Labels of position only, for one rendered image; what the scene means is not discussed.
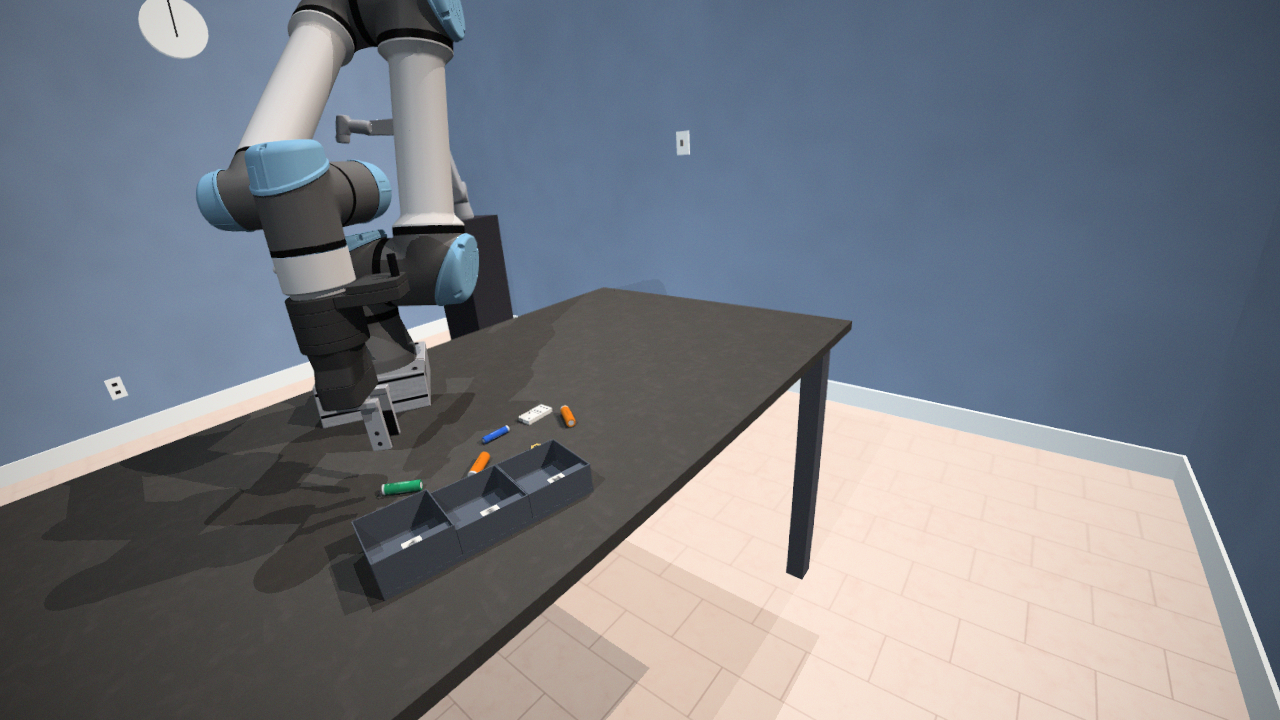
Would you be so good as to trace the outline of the white domino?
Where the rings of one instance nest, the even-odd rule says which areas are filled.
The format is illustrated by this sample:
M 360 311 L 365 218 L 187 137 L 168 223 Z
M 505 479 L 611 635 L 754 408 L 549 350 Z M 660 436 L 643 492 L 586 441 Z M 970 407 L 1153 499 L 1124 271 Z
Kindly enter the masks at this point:
M 547 416 L 547 414 L 549 413 L 552 413 L 552 407 L 548 407 L 545 405 L 539 405 L 538 407 L 534 407 L 529 413 L 525 413 L 524 415 L 518 416 L 518 421 L 524 421 L 530 425 L 534 421 L 541 419 L 541 416 Z

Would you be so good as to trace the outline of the blue battery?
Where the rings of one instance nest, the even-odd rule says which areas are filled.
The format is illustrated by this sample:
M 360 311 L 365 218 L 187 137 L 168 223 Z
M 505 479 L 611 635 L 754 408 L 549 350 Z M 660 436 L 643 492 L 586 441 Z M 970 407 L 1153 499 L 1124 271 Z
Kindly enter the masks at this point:
M 498 430 L 494 430 L 494 432 L 492 432 L 492 433 L 490 433 L 490 434 L 488 434 L 488 436 L 484 436 L 484 437 L 483 437 L 483 443 L 485 443 L 485 445 L 486 445 L 486 443 L 488 443 L 488 442 L 490 442 L 492 439 L 497 439 L 498 437 L 500 437 L 500 436 L 506 434 L 507 432 L 509 432 L 509 427 L 502 427 L 500 429 L 498 429 Z

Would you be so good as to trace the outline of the green aa battery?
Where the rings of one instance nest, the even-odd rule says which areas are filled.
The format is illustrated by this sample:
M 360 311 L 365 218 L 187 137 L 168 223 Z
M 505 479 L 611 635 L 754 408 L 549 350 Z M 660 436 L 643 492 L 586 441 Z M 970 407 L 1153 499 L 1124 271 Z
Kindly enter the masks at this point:
M 401 495 L 422 489 L 422 480 L 404 480 L 381 486 L 381 495 Z

